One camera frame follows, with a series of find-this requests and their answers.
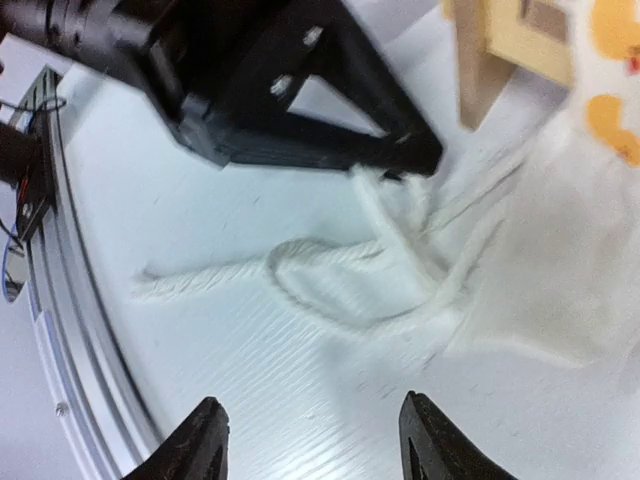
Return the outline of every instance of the table surface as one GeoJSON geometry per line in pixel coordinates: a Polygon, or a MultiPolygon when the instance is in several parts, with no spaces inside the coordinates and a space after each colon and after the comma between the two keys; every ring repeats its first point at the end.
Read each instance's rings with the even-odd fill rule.
{"type": "MultiPolygon", "coordinates": [[[[364,17],[376,18],[367,10],[376,2],[361,3],[364,17]]],[[[383,49],[449,148],[441,196],[482,170],[483,152],[522,137],[564,97],[518,72],[480,130],[463,131],[451,25],[436,9],[387,33],[394,28],[379,38],[383,49]]],[[[262,280],[137,303],[131,279],[143,269],[182,272],[264,256],[296,237],[346,245],[373,232],[346,175],[219,170],[176,145],[135,90],[74,66],[59,92],[68,101],[65,153],[85,247],[129,369],[164,435],[213,395],[231,418],[232,480],[400,479],[398,414],[407,391],[416,390],[520,479],[637,477],[633,358],[581,371],[500,352],[432,358],[441,345],[429,319],[411,336],[351,342],[287,309],[262,280]]],[[[349,121],[318,89],[300,101],[349,121]]],[[[445,232],[437,254],[454,259],[481,211],[445,232]]]]}

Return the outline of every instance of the bolt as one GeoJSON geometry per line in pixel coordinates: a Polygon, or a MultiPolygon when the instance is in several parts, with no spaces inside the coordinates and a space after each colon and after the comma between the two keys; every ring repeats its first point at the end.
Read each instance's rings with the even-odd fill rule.
{"type": "Polygon", "coordinates": [[[25,203],[22,206],[22,215],[25,217],[30,217],[33,213],[33,206],[30,203],[25,203]]]}
{"type": "Polygon", "coordinates": [[[69,405],[64,402],[60,402],[56,405],[56,417],[63,418],[69,414],[69,405]]]}
{"type": "Polygon", "coordinates": [[[310,28],[307,33],[304,35],[304,39],[303,42],[304,44],[309,47],[309,48],[313,48],[316,46],[316,44],[318,43],[318,40],[320,40],[320,37],[322,36],[322,32],[324,32],[324,28],[322,27],[312,27],[310,28]]]}
{"type": "Polygon", "coordinates": [[[271,94],[282,97],[289,90],[292,81],[291,75],[280,75],[271,85],[271,94]]]}

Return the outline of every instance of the white rope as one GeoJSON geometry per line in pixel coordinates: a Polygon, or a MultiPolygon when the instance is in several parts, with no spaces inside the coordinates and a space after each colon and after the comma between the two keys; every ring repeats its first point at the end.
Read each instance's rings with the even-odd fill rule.
{"type": "Polygon", "coordinates": [[[498,202],[478,222],[462,253],[449,272],[430,259],[421,257],[415,248],[421,237],[444,228],[466,212],[473,204],[493,191],[522,164],[525,152],[514,155],[491,167],[471,189],[448,206],[429,217],[433,184],[430,180],[408,178],[412,207],[409,212],[410,231],[402,231],[389,215],[379,195],[379,176],[362,167],[354,168],[354,187],[363,209],[378,232],[378,239],[357,245],[336,247],[318,239],[298,239],[279,245],[264,258],[251,259],[209,267],[200,271],[165,277],[145,273],[134,281],[134,298],[138,301],[171,301],[185,295],[204,293],[222,284],[266,276],[273,290],[291,308],[303,312],[319,328],[350,338],[376,338],[414,330],[425,320],[440,313],[456,300],[469,271],[477,263],[488,240],[504,219],[506,200],[498,202]],[[335,315],[326,305],[315,305],[300,298],[282,280],[283,272],[316,266],[341,265],[352,271],[369,273],[384,270],[400,258],[421,283],[434,291],[429,302],[389,317],[375,320],[348,319],[348,314],[335,315]]]}

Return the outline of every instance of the wooden object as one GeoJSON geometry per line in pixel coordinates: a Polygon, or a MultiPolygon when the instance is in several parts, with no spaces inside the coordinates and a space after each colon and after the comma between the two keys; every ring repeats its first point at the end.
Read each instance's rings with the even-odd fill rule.
{"type": "Polygon", "coordinates": [[[521,66],[570,87],[567,18],[554,0],[442,0],[456,24],[460,121],[476,129],[521,66]]]}

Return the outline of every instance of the red object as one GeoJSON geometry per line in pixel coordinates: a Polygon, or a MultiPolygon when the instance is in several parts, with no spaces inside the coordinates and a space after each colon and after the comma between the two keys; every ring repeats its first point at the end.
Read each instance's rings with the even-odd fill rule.
{"type": "Polygon", "coordinates": [[[631,57],[629,59],[629,75],[638,75],[640,73],[640,60],[638,57],[631,57]]]}

